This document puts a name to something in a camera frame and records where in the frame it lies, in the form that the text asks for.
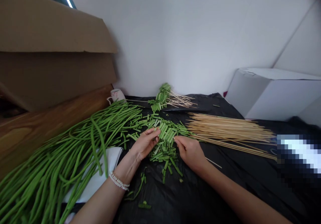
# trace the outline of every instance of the pearl bracelet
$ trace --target pearl bracelet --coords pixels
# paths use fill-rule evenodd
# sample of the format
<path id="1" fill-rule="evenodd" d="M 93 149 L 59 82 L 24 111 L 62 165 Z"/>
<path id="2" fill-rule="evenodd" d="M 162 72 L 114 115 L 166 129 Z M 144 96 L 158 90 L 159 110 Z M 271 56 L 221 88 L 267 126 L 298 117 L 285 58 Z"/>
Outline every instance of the pearl bracelet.
<path id="1" fill-rule="evenodd" d="M 118 187 L 120 187 L 120 188 L 122 188 L 123 190 L 126 190 L 126 191 L 129 190 L 129 189 L 128 189 L 129 185 L 128 185 L 128 184 L 124 184 L 123 182 L 121 182 L 121 180 L 118 179 L 118 178 L 115 176 L 115 174 L 114 174 L 113 171 L 109 174 L 109 177 L 110 177 L 111 180 L 115 183 L 116 186 L 118 186 Z"/>

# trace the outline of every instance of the hand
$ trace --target hand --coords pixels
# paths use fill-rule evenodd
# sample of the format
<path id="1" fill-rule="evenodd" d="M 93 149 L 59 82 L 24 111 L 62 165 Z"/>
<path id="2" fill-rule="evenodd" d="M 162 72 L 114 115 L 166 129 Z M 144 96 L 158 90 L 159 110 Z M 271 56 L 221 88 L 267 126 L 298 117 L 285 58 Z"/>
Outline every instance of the hand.
<path id="1" fill-rule="evenodd" d="M 197 140 L 175 136 L 174 138 L 182 160 L 196 173 L 201 171 L 207 164 L 204 152 Z"/>
<path id="2" fill-rule="evenodd" d="M 137 155 L 138 159 L 142 161 L 158 143 L 158 135 L 160 133 L 161 130 L 157 129 L 155 131 L 155 128 L 148 129 L 145 132 L 141 133 L 140 137 L 136 140 L 133 147 L 130 149 L 130 152 Z"/>

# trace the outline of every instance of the forearm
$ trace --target forearm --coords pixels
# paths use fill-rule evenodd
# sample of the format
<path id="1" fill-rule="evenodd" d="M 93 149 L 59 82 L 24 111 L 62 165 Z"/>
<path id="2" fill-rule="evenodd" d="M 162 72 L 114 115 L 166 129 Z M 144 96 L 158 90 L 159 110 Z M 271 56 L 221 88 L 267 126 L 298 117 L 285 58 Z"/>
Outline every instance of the forearm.
<path id="1" fill-rule="evenodd" d="M 129 184 L 139 164 L 140 160 L 137 156 L 129 152 L 116 167 L 114 173 L 124 184 Z M 108 178 L 77 213 L 71 223 L 112 223 L 124 194 L 125 190 L 115 185 Z"/>
<path id="2" fill-rule="evenodd" d="M 272 207 L 222 174 L 212 164 L 206 164 L 197 174 L 219 193 L 243 223 L 291 223 Z"/>

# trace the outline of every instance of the white box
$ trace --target white box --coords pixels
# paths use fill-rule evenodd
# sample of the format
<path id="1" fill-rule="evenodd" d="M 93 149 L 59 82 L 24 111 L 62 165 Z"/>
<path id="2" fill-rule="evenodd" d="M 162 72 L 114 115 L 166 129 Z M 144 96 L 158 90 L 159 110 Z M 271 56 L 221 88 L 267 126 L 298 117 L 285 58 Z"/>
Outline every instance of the white box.
<path id="1" fill-rule="evenodd" d="M 286 121 L 321 96 L 321 77 L 276 68 L 240 68 L 226 100 L 246 119 Z"/>

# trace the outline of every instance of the white cup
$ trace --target white cup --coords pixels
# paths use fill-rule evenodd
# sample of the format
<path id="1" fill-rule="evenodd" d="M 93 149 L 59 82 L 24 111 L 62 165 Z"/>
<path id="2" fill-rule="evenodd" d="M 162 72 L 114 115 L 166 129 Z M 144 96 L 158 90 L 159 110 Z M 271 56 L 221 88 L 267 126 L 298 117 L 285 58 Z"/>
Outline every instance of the white cup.
<path id="1" fill-rule="evenodd" d="M 119 100 L 125 100 L 125 102 L 126 102 L 125 95 L 123 94 L 123 92 L 119 88 L 111 90 L 110 94 L 111 94 L 111 97 L 107 98 L 109 104 L 111 104 L 111 102 L 109 101 L 110 98 L 112 98 L 114 102 L 119 101 Z"/>

